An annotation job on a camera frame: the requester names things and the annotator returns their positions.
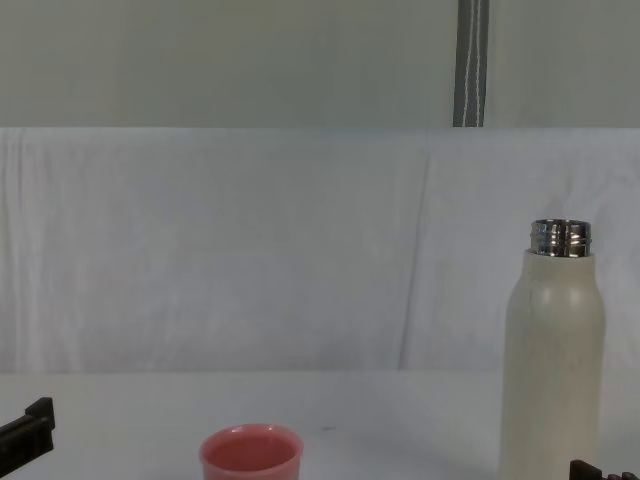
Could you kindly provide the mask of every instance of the wrinkled fabric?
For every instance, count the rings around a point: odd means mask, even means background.
[[[498,369],[540,217],[640,367],[640,132],[0,130],[4,371]]]
[[[0,145],[3,370],[397,368],[421,133]]]

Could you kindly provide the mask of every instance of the black plastic object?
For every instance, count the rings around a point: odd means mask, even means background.
[[[41,398],[24,413],[0,427],[0,477],[53,450],[51,431],[56,427],[53,400]]]
[[[574,460],[569,467],[569,480],[603,480],[602,470],[582,460]],[[611,474],[606,480],[640,480],[633,473],[624,472],[621,476]]]

